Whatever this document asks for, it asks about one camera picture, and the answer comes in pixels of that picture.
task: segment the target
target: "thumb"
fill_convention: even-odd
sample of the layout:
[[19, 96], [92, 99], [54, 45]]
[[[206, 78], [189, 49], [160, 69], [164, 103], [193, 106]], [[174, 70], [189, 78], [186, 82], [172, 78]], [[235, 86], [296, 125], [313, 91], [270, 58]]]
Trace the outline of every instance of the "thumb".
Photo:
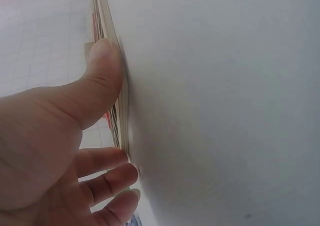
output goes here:
[[92, 126], [116, 102], [123, 81], [123, 62], [116, 45], [108, 39], [91, 49], [89, 66], [77, 81], [56, 87], [54, 103], [82, 130]]

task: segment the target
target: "skin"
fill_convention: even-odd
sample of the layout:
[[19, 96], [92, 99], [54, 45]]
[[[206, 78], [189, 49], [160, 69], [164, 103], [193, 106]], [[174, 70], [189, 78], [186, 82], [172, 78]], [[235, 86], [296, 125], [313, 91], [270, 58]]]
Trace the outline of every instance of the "skin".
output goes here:
[[[125, 153], [79, 150], [82, 131], [115, 103], [122, 74], [119, 51], [104, 39], [93, 46], [78, 81], [0, 99], [0, 225], [122, 226], [130, 219], [140, 194], [121, 193], [138, 178]], [[90, 212], [115, 195], [104, 209]]]

